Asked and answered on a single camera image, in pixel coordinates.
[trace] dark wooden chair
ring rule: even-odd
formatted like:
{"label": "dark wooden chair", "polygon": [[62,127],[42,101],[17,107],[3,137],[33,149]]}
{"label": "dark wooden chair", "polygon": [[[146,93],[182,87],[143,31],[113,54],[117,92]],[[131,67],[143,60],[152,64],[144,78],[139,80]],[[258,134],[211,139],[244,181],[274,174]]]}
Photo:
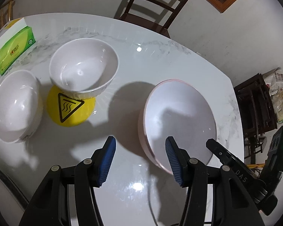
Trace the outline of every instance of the dark wooden chair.
{"label": "dark wooden chair", "polygon": [[157,0],[147,0],[147,1],[152,2],[152,3],[154,3],[158,6],[161,6],[161,7],[172,12],[172,14],[170,15],[170,17],[168,18],[168,20],[165,22],[164,25],[161,26],[161,25],[159,25],[155,22],[152,22],[150,20],[147,20],[147,19],[144,19],[142,17],[139,17],[139,16],[136,16],[136,15],[129,13],[129,10],[131,9],[131,6],[132,6],[134,0],[129,0],[128,5],[126,7],[126,10],[124,11],[124,14],[120,17],[120,20],[125,21],[125,22],[129,22],[131,24],[139,25],[141,27],[155,31],[159,34],[162,34],[162,35],[170,38],[170,35],[168,33],[168,28],[188,0],[178,0],[179,4],[177,5],[176,8],[172,8],[172,7],[168,6],[167,4],[164,4],[164,3],[157,1]]}

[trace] table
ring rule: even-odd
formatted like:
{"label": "table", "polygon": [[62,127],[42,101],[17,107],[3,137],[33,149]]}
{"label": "table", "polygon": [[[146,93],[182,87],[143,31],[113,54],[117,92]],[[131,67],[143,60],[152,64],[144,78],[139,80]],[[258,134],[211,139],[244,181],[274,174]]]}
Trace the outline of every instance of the table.
{"label": "table", "polygon": [[[166,79],[183,80],[204,96],[216,121],[217,141],[243,160],[242,125],[232,83],[198,54],[153,31],[106,17],[51,13],[25,20],[37,42],[4,76],[18,69],[31,70],[41,82],[44,106],[52,86],[49,61],[64,43],[82,37],[98,38],[109,43],[120,60],[118,74],[97,97],[94,113],[86,122],[61,127],[44,110],[38,130],[26,143],[11,145],[0,141],[0,169],[29,199],[52,165],[76,165],[101,148],[108,135],[113,135],[117,148],[112,166],[107,181],[95,189],[105,226],[178,223],[186,191],[173,176],[147,159],[137,135],[139,111],[154,86]],[[209,165],[220,167],[221,163],[213,156]],[[208,191],[206,221],[211,220],[211,187]]]}

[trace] metal pin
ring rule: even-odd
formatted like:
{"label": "metal pin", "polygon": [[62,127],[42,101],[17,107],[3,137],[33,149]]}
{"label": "metal pin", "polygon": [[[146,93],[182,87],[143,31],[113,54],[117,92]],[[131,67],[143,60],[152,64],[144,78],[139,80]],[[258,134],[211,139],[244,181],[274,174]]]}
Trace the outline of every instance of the metal pin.
{"label": "metal pin", "polygon": [[60,169],[60,167],[59,167],[58,165],[54,165],[54,166],[51,167],[51,170],[52,170],[53,172],[56,172],[56,171],[59,170],[59,169]]}
{"label": "metal pin", "polygon": [[198,163],[198,160],[195,159],[195,158],[191,158],[191,159],[189,159],[189,162],[190,162],[191,164],[197,164],[197,163]]}
{"label": "metal pin", "polygon": [[89,165],[91,163],[92,163],[92,160],[90,158],[87,158],[87,159],[84,160],[85,165]]}
{"label": "metal pin", "polygon": [[225,172],[228,172],[230,170],[230,167],[227,165],[222,166],[222,170]]}

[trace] white bowl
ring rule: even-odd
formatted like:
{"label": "white bowl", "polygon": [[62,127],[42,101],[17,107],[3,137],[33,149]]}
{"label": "white bowl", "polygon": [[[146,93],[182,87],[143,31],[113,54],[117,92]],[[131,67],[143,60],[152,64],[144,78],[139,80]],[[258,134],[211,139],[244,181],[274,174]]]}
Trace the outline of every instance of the white bowl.
{"label": "white bowl", "polygon": [[138,136],[148,158],[172,174],[166,138],[173,136],[190,157],[208,164],[212,153],[205,143],[216,140],[216,124],[204,97],[188,83],[172,79],[159,83],[150,93],[139,115]]}
{"label": "white bowl", "polygon": [[102,93],[118,70],[118,55],[99,39],[81,38],[62,45],[49,64],[51,81],[67,96],[88,99]]}
{"label": "white bowl", "polygon": [[28,70],[8,75],[0,84],[0,139],[17,143],[28,139],[40,124],[43,103],[40,83]]}

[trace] chair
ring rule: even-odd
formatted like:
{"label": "chair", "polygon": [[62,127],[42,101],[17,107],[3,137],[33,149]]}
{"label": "chair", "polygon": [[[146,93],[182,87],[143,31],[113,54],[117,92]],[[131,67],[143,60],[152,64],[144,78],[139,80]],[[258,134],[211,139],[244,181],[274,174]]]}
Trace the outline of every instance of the chair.
{"label": "chair", "polygon": [[172,14],[170,15],[170,17],[168,18],[168,20],[165,22],[165,24],[163,26],[161,26],[161,25],[159,25],[155,22],[152,22],[150,20],[147,20],[147,19],[144,19],[144,18],[141,18],[139,16],[136,16],[136,15],[129,13],[129,10],[131,9],[131,6],[132,6],[134,0],[129,0],[128,5],[126,7],[126,10],[124,11],[124,14],[120,17],[120,20],[125,21],[125,22],[129,22],[131,24],[139,25],[141,27],[155,31],[159,34],[162,34],[162,35],[170,38],[170,35],[168,33],[168,28],[188,0],[178,0],[179,4],[177,5],[176,8],[172,8],[172,7],[168,6],[167,4],[164,4],[164,3],[157,1],[157,0],[146,0],[146,1],[152,2],[152,3],[154,3],[158,6],[161,6],[161,7],[172,12]]}
{"label": "chair", "polygon": [[0,7],[0,29],[9,21],[13,20],[14,0],[8,0]]}

